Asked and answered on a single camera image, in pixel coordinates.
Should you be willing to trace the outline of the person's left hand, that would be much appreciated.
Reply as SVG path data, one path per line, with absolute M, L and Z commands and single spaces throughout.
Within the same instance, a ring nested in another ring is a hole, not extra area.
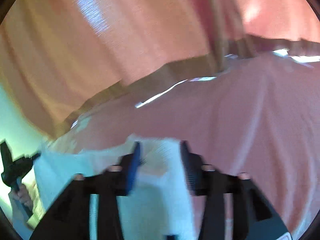
M 30 197 L 29 191 L 24 184 L 19 186 L 19 190 L 11 189 L 10 197 L 19 201 L 23 206 L 27 207 L 30 211 L 33 210 L 33 200 Z

